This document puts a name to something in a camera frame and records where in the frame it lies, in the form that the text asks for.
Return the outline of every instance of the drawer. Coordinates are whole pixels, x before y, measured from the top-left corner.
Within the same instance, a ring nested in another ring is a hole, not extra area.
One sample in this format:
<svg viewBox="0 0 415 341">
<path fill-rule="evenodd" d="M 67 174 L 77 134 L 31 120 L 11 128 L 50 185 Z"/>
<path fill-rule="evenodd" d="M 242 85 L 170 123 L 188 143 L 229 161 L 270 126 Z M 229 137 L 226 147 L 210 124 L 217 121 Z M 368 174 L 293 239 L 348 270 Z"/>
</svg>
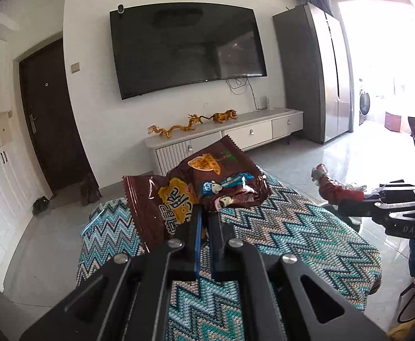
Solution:
<svg viewBox="0 0 415 341">
<path fill-rule="evenodd" d="M 230 136 L 238 148 L 246 149 L 272 139 L 272 122 L 261 122 L 224 131 L 223 135 Z"/>
<path fill-rule="evenodd" d="M 303 128 L 303 114 L 293 114 L 272 121 L 272 138 L 286 136 Z"/>
<path fill-rule="evenodd" d="M 189 141 L 157 149 L 156 153 L 162 175 L 166 175 L 168 171 L 192 154 L 189 151 Z"/>
<path fill-rule="evenodd" d="M 212 145 L 214 142 L 217 142 L 222 138 L 221 132 L 216 132 L 212 134 L 207 134 L 206 136 L 197 137 L 195 139 L 186 141 L 188 144 L 188 150 L 190 153 L 197 153 L 198 151 L 204 149 L 205 147 Z"/>
</svg>

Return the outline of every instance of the black tv screen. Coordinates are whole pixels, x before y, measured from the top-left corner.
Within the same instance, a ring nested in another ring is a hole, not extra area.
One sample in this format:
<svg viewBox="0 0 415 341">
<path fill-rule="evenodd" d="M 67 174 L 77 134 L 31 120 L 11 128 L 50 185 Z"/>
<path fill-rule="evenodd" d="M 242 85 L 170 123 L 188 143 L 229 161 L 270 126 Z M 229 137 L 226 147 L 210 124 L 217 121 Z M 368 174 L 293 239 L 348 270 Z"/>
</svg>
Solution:
<svg viewBox="0 0 415 341">
<path fill-rule="evenodd" d="M 252 9 L 160 3 L 110 12 L 121 97 L 214 79 L 266 76 Z"/>
</svg>

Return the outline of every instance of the light switch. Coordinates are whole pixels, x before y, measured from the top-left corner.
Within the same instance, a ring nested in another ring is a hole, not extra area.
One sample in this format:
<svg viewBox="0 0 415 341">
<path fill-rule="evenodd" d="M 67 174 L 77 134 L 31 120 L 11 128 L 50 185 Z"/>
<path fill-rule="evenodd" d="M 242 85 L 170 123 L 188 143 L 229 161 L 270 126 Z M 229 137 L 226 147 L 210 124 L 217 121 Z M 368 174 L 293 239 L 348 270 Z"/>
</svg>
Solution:
<svg viewBox="0 0 415 341">
<path fill-rule="evenodd" d="M 70 66 L 72 73 L 76 73 L 80 71 L 80 63 L 75 63 Z"/>
</svg>

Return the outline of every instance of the bright doorway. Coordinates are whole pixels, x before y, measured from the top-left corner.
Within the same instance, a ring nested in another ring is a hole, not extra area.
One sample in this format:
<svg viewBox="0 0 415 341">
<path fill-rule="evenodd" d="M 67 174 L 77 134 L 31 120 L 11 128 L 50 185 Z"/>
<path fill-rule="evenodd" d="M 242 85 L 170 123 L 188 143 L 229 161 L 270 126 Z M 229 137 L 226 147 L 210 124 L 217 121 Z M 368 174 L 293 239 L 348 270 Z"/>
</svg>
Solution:
<svg viewBox="0 0 415 341">
<path fill-rule="evenodd" d="M 415 8 L 371 0 L 339 6 L 356 93 L 362 87 L 370 95 L 366 119 L 384 124 L 385 112 L 400 115 L 401 131 L 409 133 L 407 117 L 415 117 Z"/>
</svg>

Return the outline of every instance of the refrigerator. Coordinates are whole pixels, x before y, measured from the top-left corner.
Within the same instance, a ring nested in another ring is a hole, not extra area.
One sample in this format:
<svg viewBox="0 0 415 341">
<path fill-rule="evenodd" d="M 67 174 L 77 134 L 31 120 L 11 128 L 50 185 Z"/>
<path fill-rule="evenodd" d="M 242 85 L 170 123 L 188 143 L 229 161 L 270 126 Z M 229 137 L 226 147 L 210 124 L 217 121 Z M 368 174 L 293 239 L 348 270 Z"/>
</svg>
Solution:
<svg viewBox="0 0 415 341">
<path fill-rule="evenodd" d="M 286 107 L 304 112 L 302 135 L 323 144 L 349 130 L 350 78 L 340 22 L 309 3 L 273 21 Z"/>
</svg>

